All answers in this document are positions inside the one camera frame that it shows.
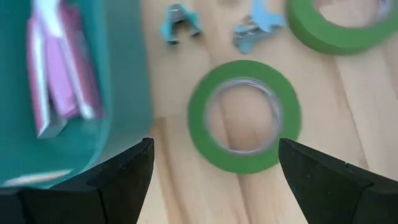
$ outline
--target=wooden table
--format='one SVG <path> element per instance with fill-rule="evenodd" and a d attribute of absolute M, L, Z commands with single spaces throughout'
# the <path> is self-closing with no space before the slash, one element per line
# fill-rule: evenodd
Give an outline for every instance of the wooden table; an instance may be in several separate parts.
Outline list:
<path fill-rule="evenodd" d="M 358 25 L 372 11 L 352 7 L 358 1 L 364 4 L 364 0 L 323 0 L 317 7 L 339 24 Z M 181 44 L 170 48 L 159 27 L 166 7 L 176 2 L 142 1 L 156 159 L 139 224 L 306 223 L 280 165 L 258 174 L 236 175 L 209 164 L 192 144 L 187 103 L 195 85 L 211 69 L 233 60 L 266 63 L 290 80 L 302 106 L 299 142 L 398 180 L 398 35 L 363 54 L 335 57 L 309 49 L 283 28 L 251 54 L 241 55 L 231 43 L 232 26 L 249 13 L 251 3 L 183 0 L 199 13 L 204 33 L 195 40 L 182 29 Z M 284 4 L 269 0 L 272 12 L 283 14 Z M 258 133 L 260 128 L 253 121 L 263 114 L 255 108 L 244 110 L 258 114 L 247 120 L 252 124 L 244 127 L 247 132 Z M 229 105 L 232 118 L 238 109 Z M 229 128 L 234 120 L 229 119 Z M 241 137 L 230 135 L 229 139 Z"/>

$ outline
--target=green masking tape roll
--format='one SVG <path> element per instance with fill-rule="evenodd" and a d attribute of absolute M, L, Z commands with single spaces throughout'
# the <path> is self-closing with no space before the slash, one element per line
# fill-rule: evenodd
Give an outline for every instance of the green masking tape roll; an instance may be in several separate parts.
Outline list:
<path fill-rule="evenodd" d="M 208 111 L 220 91 L 235 85 L 251 85 L 264 92 L 273 108 L 275 131 L 272 140 L 251 152 L 222 146 L 208 128 Z M 278 163 L 278 139 L 296 139 L 301 127 L 296 93 L 277 70 L 260 62 L 239 60 L 212 70 L 197 86 L 188 106 L 192 141 L 200 154 L 220 169 L 253 174 Z"/>
<path fill-rule="evenodd" d="M 288 0 L 290 28 L 308 47 L 325 54 L 355 54 L 379 44 L 398 29 L 398 1 L 379 0 L 376 22 L 347 28 L 327 21 L 313 5 L 317 0 Z"/>

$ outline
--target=masking tape roll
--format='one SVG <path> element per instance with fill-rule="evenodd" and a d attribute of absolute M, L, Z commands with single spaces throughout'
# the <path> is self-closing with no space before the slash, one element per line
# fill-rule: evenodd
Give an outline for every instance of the masking tape roll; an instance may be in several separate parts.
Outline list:
<path fill-rule="evenodd" d="M 251 85 L 263 91 L 276 119 L 271 140 L 249 152 L 223 146 L 208 128 L 212 100 L 235 85 Z M 292 85 L 277 70 L 260 62 L 238 60 L 215 68 L 198 84 L 188 106 L 188 125 L 194 145 L 210 163 L 225 171 L 253 174 L 278 163 L 279 138 L 298 137 L 301 110 Z"/>
<path fill-rule="evenodd" d="M 308 47 L 325 54 L 349 55 L 367 50 L 398 29 L 398 1 L 379 0 L 376 22 L 347 28 L 327 21 L 313 1 L 288 0 L 287 14 L 295 36 Z"/>

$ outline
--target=blue metal clip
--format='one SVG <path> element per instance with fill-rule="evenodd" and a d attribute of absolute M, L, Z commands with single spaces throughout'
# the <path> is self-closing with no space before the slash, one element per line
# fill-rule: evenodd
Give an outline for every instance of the blue metal clip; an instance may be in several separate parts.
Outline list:
<path fill-rule="evenodd" d="M 191 36 L 196 36 L 201 32 L 198 14 L 189 11 L 183 4 L 173 4 L 167 8 L 166 19 L 160 27 L 160 33 L 164 41 L 168 44 L 180 43 L 175 35 L 175 25 L 186 22 L 191 27 Z"/>
<path fill-rule="evenodd" d="M 286 26 L 281 15 L 268 12 L 263 0 L 253 0 L 250 16 L 243 25 L 234 26 L 234 44 L 242 54 L 251 52 L 253 45 L 272 35 L 276 27 Z"/>

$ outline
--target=wooden surface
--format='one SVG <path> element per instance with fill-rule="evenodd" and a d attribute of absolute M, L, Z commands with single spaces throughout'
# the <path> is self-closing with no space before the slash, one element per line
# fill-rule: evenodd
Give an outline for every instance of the wooden surface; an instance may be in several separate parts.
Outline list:
<path fill-rule="evenodd" d="M 353 7 L 359 1 L 368 5 Z M 156 159 L 139 224 L 306 223 L 280 165 L 254 175 L 231 174 L 209 164 L 191 142 L 187 103 L 195 85 L 211 69 L 237 59 L 266 63 L 293 84 L 302 106 L 299 142 L 398 180 L 398 35 L 366 53 L 334 57 L 307 48 L 286 27 L 241 55 L 231 44 L 231 29 L 249 13 L 247 0 L 183 2 L 199 13 L 204 33 L 195 40 L 182 29 L 181 44 L 170 48 L 159 27 L 176 0 L 142 1 Z M 371 4 L 323 0 L 317 7 L 337 24 L 360 26 Z M 269 0 L 269 8 L 283 14 L 284 1 Z M 234 147 L 261 142 L 270 121 L 261 102 L 247 90 L 221 97 L 212 115 L 220 141 Z"/>

